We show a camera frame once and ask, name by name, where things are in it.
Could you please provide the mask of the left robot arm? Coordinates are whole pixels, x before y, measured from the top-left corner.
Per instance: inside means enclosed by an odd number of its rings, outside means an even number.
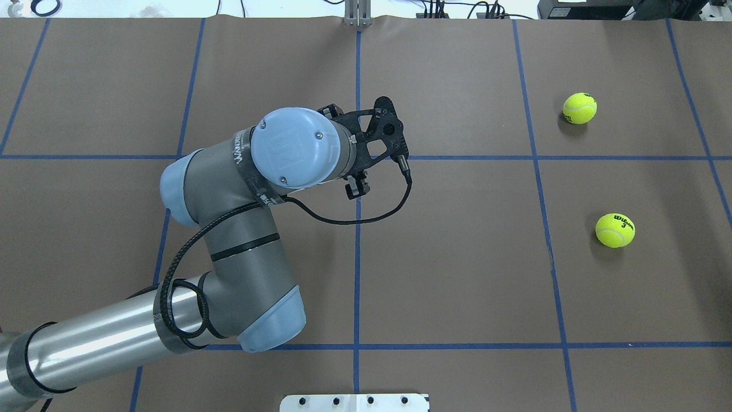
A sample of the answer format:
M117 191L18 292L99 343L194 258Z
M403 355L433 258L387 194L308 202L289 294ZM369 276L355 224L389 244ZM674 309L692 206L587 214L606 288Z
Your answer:
M2 410L46 405L91 381L224 339L264 352L297 336L307 316L273 211L302 208L301 191L337 180L350 198L361 196L377 162L369 144L392 114L276 109L170 164L160 181L163 203L193 233L149 287L2 343Z

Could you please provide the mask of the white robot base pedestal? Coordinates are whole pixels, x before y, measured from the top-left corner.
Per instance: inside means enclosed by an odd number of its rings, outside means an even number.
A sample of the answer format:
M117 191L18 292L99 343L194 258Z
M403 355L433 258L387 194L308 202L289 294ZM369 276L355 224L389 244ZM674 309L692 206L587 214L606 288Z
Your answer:
M428 394L292 394L280 411L431 411Z

